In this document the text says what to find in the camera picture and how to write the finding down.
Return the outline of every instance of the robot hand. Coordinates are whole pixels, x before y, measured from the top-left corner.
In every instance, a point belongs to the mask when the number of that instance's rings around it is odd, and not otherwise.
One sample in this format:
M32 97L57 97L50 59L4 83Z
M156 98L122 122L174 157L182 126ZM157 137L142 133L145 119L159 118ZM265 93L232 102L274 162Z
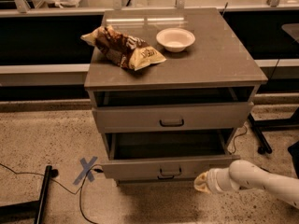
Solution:
M196 177L194 187L207 193L262 189L299 209L299 179L268 173L249 161L233 161L228 168L210 169Z

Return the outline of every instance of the speckled concrete floor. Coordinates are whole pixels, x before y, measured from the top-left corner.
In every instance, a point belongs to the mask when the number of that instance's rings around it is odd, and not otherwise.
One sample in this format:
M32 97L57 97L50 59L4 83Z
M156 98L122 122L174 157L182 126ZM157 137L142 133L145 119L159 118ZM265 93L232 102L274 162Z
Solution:
M287 118L299 105L269 105L273 97L260 97L253 109L256 119ZM236 134L243 133L244 127ZM46 165L58 169L55 178L76 192L75 179L82 171L80 160L106 160L89 101L0 103L0 162L16 172L43 174ZM296 177L287 147L299 140L299 130L268 132L270 155L257 153L258 140L248 128L235 139L236 154L270 172ZM192 182L130 184L116 187L103 174L93 173L82 191L82 208L95 223L298 223L299 210L261 190L209 195L196 192ZM14 175L0 167L0 205L38 199L40 175ZM32 219L10 223L33 223ZM44 223L89 223L73 195L50 182Z

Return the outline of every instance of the black metal stand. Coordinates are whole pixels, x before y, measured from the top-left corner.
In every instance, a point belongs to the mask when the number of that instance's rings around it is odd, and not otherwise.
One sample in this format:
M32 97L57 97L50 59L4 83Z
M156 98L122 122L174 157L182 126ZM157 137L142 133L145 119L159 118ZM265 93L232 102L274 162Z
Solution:
M251 129L255 132L261 141L261 146L258 149L260 154L272 153L272 148L265 139L263 131L265 130L281 130L291 127L299 127L299 108L293 113L289 119L267 119L267 120L255 120L254 117L249 114L249 123Z
M17 203L0 206L0 223L7 223L14 217L21 219L35 218L35 224L41 224L47 200L48 187L51 178L52 166L47 166L39 199L27 203Z

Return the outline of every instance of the crumpled snack bag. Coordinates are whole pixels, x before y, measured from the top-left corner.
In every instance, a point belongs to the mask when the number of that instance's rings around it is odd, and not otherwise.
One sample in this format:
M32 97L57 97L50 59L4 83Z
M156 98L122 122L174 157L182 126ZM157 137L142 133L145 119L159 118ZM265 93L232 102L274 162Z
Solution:
M122 34L112 26L100 26L81 39L97 47L114 64L121 68L139 70L152 63L162 63L166 58L146 41Z

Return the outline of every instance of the cabinet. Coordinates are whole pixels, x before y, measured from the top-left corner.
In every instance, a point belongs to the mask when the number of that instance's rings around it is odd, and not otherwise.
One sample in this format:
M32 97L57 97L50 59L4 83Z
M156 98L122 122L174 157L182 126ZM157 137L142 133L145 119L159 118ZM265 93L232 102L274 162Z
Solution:
M167 59L135 72L94 50L85 89L107 178L184 180L239 159L227 146L267 78L216 8L107 11L102 25L143 38ZM195 43L166 51L155 36L169 27L193 32Z

